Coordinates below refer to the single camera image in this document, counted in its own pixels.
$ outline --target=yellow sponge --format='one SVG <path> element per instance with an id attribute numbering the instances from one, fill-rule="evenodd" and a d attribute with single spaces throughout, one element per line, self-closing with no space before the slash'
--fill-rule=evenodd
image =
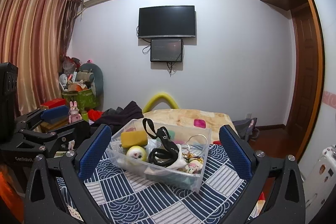
<path id="1" fill-rule="evenodd" d="M 147 144 L 148 138 L 145 131 L 129 131 L 121 133 L 122 148 L 130 148 L 134 145 L 145 146 Z"/>

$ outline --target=clear plastic bin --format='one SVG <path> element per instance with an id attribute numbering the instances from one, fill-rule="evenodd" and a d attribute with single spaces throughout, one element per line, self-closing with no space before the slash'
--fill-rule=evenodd
<path id="1" fill-rule="evenodd" d="M 176 144 L 178 143 L 183 144 L 186 141 L 188 141 L 188 139 L 191 136 L 198 134 L 204 135 L 206 137 L 207 140 L 205 140 L 205 138 L 202 136 L 196 136 L 191 138 L 190 141 L 188 141 L 188 144 L 190 145 L 190 151 L 192 153 L 200 155 L 204 160 L 203 168 L 200 174 L 189 174 L 182 171 L 170 170 L 165 167 L 136 160 L 121 153 L 120 152 L 122 149 L 120 148 L 121 133 L 125 131 L 144 130 L 142 125 L 142 119 L 131 120 L 127 125 L 125 125 L 121 130 L 119 130 L 115 135 L 112 136 L 111 143 L 106 149 L 106 153 L 110 161 L 112 162 L 113 165 L 116 165 L 124 170 L 129 171 L 130 173 L 137 174 L 148 180 L 162 182 L 179 188 L 189 189 L 198 193 L 202 184 L 204 169 L 207 161 L 210 138 L 211 138 L 211 129 L 198 128 L 198 127 L 190 128 L 190 127 L 172 126 L 169 124 L 155 123 L 155 122 L 154 126 L 155 130 L 157 130 L 162 126 L 165 126 L 168 131 L 174 131 L 175 136 L 174 138 L 172 137 L 172 141 L 174 141 Z M 160 141 L 159 138 L 153 140 L 148 136 L 148 145 L 145 147 L 145 149 L 149 149 L 150 147 L 159 147 L 160 142 L 159 141 L 157 142 L 157 140 Z"/>

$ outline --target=baseboard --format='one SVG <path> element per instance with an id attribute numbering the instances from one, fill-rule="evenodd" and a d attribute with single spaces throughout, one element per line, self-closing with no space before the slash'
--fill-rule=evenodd
<path id="1" fill-rule="evenodd" d="M 284 124 L 271 124 L 269 126 L 258 126 L 256 128 L 262 131 L 262 130 L 279 129 L 279 128 L 285 129 L 286 126 Z"/>

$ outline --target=curtain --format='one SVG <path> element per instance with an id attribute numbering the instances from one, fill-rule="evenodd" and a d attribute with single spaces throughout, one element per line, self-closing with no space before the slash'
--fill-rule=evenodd
<path id="1" fill-rule="evenodd" d="M 0 63 L 19 68 L 17 114 L 60 97 L 61 30 L 67 0 L 0 0 Z"/>
<path id="2" fill-rule="evenodd" d="M 63 27 L 61 33 L 61 48 L 62 56 L 61 60 L 64 61 L 67 55 L 67 50 L 70 45 L 70 40 L 72 36 L 72 31 L 74 29 L 76 15 L 82 0 L 68 0 L 67 6 L 65 8 Z"/>

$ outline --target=yellow and white toy ball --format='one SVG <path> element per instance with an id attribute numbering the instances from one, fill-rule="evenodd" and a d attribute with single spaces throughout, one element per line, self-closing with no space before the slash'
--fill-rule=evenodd
<path id="1" fill-rule="evenodd" d="M 127 156 L 132 157 L 137 160 L 146 161 L 147 153 L 143 147 L 134 145 L 126 153 Z"/>

